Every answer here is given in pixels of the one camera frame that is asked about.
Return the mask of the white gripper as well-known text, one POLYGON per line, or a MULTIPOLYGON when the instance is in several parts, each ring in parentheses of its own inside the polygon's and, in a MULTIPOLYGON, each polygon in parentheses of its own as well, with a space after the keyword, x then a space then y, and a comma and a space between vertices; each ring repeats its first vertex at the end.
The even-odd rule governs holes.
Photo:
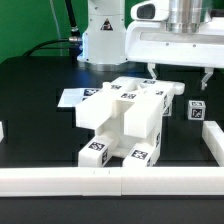
POLYGON ((224 18, 201 24, 197 33, 168 32, 162 22, 132 22, 125 52, 129 61, 148 63, 153 79, 157 78, 155 64, 204 67, 201 89, 205 90, 213 68, 224 68, 224 18))

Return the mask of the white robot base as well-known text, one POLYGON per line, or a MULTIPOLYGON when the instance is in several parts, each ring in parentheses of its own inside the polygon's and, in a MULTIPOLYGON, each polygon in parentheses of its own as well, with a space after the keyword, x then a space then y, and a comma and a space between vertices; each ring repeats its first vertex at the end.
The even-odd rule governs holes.
POLYGON ((78 65, 95 71, 133 67, 125 55, 125 37, 125 0, 88 0, 88 27, 78 65))

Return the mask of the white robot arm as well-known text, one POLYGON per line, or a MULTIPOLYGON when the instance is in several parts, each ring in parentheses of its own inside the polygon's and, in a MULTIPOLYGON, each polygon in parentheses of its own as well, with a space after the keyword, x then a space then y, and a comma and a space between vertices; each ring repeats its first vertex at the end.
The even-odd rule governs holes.
POLYGON ((127 59, 157 64, 202 67, 201 86, 216 68, 224 68, 224 11, 211 0, 145 0, 131 8, 127 59))

